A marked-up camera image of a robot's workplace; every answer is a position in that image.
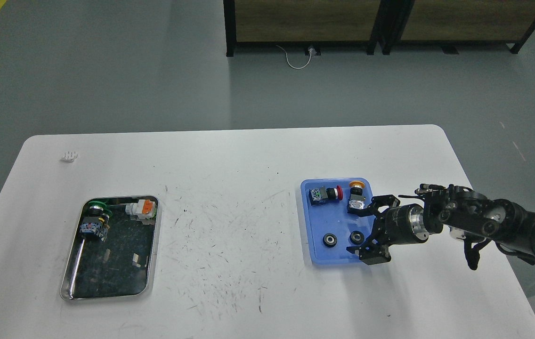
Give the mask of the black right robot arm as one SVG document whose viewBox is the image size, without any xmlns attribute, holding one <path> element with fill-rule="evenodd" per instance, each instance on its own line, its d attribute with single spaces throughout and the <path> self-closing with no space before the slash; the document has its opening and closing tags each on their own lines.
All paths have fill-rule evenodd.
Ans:
<svg viewBox="0 0 535 339">
<path fill-rule="evenodd" d="M 470 187 L 421 184 L 414 198 L 421 204 L 401 205 L 394 195 L 380 195 L 366 202 L 365 185 L 349 184 L 348 212 L 374 217 L 371 233 L 360 243 L 347 247 L 366 265 L 391 261 L 393 245 L 424 244 L 445 227 L 457 232 L 465 259 L 476 270 L 480 251 L 488 244 L 507 256 L 535 265 L 535 212 L 515 202 L 491 200 Z"/>
</svg>

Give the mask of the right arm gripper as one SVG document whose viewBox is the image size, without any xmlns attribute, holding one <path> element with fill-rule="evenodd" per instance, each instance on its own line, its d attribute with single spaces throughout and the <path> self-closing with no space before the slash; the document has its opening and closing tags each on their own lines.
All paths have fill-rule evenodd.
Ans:
<svg viewBox="0 0 535 339">
<path fill-rule="evenodd" d="M 348 246 L 347 252 L 370 266 L 391 261 L 390 245 L 427 242 L 430 234 L 424 224 L 423 207 L 399 204 L 399 199 L 392 194 L 373 196 L 370 204 L 361 210 L 361 217 L 376 217 L 376 236 L 365 237 L 361 245 Z"/>
</svg>

